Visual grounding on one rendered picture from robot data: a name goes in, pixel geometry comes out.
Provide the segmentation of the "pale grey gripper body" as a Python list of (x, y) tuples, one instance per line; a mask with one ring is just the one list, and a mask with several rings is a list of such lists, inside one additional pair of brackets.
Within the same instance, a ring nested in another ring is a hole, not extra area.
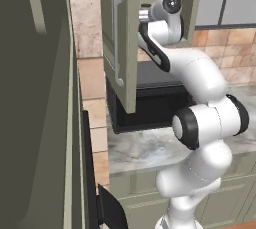
[(139, 11), (139, 21), (140, 22), (149, 22), (149, 11), (147, 9), (142, 9)]

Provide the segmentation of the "olive green cabinet door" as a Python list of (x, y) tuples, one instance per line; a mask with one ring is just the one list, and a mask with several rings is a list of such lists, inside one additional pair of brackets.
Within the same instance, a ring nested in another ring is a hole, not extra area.
[(116, 84), (114, 73), (114, 0), (100, 0), (104, 70), (124, 110), (134, 113), (136, 109), (138, 24), (140, 0), (124, 0), (118, 6), (118, 62), (119, 77), (124, 86)]

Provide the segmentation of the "grey framed window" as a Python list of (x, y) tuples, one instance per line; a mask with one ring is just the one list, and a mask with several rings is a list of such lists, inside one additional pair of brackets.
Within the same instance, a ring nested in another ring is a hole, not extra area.
[(256, 0), (199, 0), (196, 28), (256, 28)]

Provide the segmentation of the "black microwave oven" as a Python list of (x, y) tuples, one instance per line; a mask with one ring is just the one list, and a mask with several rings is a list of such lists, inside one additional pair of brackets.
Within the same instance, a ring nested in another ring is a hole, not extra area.
[(135, 113), (125, 112), (109, 80), (106, 80), (106, 91), (115, 134), (171, 127), (178, 110), (196, 104), (180, 81), (152, 61), (137, 63)]

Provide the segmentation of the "tall olive green fridge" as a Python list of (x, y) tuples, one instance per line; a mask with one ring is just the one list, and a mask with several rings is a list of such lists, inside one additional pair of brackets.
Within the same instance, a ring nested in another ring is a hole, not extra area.
[(0, 229), (82, 229), (70, 0), (0, 0)]

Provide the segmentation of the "olive green base cabinets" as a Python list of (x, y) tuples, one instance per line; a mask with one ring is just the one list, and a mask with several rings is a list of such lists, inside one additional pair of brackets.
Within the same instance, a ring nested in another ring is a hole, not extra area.
[[(110, 192), (123, 206), (129, 229), (154, 229), (166, 212), (168, 199), (155, 187), (156, 169), (110, 176)], [(222, 229), (256, 221), (256, 152), (233, 156), (221, 187), (197, 206), (196, 220), (204, 229)]]

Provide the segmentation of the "black curved panel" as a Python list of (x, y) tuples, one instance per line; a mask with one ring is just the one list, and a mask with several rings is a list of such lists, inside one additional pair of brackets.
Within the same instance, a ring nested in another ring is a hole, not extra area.
[(98, 185), (96, 201), (100, 225), (106, 224), (109, 229), (129, 229), (122, 205), (101, 185)]

